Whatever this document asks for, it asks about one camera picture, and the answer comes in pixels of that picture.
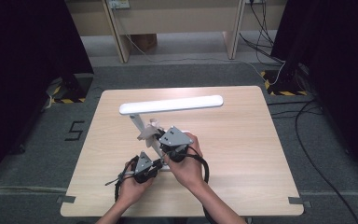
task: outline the black curtain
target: black curtain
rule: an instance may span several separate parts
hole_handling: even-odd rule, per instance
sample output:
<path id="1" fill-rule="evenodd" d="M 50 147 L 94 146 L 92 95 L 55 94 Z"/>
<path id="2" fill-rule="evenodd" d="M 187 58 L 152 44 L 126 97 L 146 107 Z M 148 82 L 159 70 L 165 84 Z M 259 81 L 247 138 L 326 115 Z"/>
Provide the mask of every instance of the black curtain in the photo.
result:
<path id="1" fill-rule="evenodd" d="M 358 160 L 358 1 L 288 0 L 271 55 L 309 67 L 318 99 Z"/>
<path id="2" fill-rule="evenodd" d="M 57 77 L 93 73 L 63 0 L 0 0 L 0 161 L 18 147 Z"/>

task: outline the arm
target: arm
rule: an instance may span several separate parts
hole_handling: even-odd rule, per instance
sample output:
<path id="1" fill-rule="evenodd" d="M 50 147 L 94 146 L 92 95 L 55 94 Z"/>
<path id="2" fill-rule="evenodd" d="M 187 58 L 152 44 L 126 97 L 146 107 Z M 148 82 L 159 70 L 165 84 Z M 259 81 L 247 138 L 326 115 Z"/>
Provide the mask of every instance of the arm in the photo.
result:
<path id="1" fill-rule="evenodd" d="M 153 183 L 154 178 L 148 179 L 142 184 L 138 184 L 135 179 L 128 178 L 123 181 L 120 187 L 120 193 L 118 195 L 117 202 L 101 217 L 97 224 L 114 224 L 123 213 L 133 204 L 138 202 L 147 188 Z"/>
<path id="2" fill-rule="evenodd" d="M 187 135 L 194 142 L 191 147 L 202 157 L 198 138 L 191 133 L 187 133 Z M 196 154 L 191 149 L 187 153 Z M 164 160 L 169 163 L 168 156 L 165 156 Z M 179 183 L 186 187 L 202 203 L 213 220 L 217 223 L 246 223 L 203 181 L 202 167 L 198 161 L 187 157 L 178 163 L 171 161 L 169 165 Z"/>

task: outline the yellow and black tape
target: yellow and black tape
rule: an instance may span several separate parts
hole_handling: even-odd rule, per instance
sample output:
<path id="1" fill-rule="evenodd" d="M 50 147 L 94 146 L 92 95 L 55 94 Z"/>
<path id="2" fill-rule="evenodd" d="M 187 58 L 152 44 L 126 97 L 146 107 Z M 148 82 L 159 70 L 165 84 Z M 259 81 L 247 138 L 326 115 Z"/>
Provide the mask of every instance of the yellow and black tape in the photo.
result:
<path id="1" fill-rule="evenodd" d="M 285 95 L 285 96 L 293 96 L 293 95 L 307 95 L 306 91 L 292 91 L 292 90 L 276 90 L 276 86 L 270 85 L 269 80 L 266 78 L 266 72 L 261 72 L 261 77 L 264 78 L 264 85 L 266 86 L 267 93 L 270 95 Z"/>
<path id="2" fill-rule="evenodd" d="M 58 86 L 54 93 L 53 93 L 53 96 L 55 94 L 57 94 L 61 89 L 61 85 Z M 58 99 L 58 98 L 54 98 L 53 100 L 53 103 L 56 103 L 56 104 L 72 104 L 72 103 L 84 103 L 86 100 L 86 98 L 82 97 L 82 98 L 70 98 L 70 99 L 65 99 L 65 98 L 61 98 L 61 99 Z"/>
<path id="3" fill-rule="evenodd" d="M 72 103 L 84 103 L 86 99 L 54 99 L 54 103 L 56 104 L 72 104 Z"/>

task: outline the human hand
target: human hand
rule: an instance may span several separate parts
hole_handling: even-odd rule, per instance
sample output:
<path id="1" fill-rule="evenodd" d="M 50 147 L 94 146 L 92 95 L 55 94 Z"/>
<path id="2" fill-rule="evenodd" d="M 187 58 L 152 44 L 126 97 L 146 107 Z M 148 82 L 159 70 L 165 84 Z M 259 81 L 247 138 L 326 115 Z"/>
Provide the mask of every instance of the human hand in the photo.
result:
<path id="1" fill-rule="evenodd" d="M 127 172 L 131 170 L 131 164 L 127 168 Z M 138 202 L 154 180 L 154 177 L 148 179 L 146 182 L 139 184 L 134 178 L 128 178 L 130 175 L 124 175 L 123 183 L 120 186 L 117 203 L 124 203 L 127 206 Z"/>
<path id="2" fill-rule="evenodd" d="M 190 147 L 194 148 L 194 150 L 189 148 L 187 154 L 198 154 L 202 157 L 200 143 L 197 136 L 192 133 L 186 133 L 186 135 L 193 140 L 193 144 L 191 144 Z M 174 162 L 170 161 L 170 157 L 165 154 L 164 161 L 169 164 L 170 170 L 178 182 L 187 189 L 197 188 L 204 183 L 202 178 L 201 163 L 194 158 L 185 157 L 181 162 Z"/>

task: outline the table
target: table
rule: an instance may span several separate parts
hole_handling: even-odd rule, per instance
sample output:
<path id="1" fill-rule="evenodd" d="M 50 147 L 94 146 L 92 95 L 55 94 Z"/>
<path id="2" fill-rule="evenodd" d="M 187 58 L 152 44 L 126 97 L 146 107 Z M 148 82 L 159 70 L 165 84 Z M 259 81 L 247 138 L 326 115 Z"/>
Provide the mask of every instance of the table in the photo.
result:
<path id="1" fill-rule="evenodd" d="M 235 57 L 244 0 L 131 0 L 130 9 L 110 9 L 111 29 L 120 60 L 126 63 L 132 48 L 129 35 L 223 32 L 229 59 Z"/>
<path id="2" fill-rule="evenodd" d="M 302 204 L 262 91 L 254 86 L 104 91 L 66 192 L 65 217 L 100 217 L 114 203 L 115 185 L 124 163 L 141 150 L 155 160 L 153 148 L 138 141 L 139 131 L 118 113 L 124 103 L 222 95 L 217 108 L 143 115 L 195 134 L 210 166 L 211 188 L 240 216 L 298 216 Z M 124 217 L 202 217 L 200 202 L 175 180 L 160 172 L 144 197 Z"/>

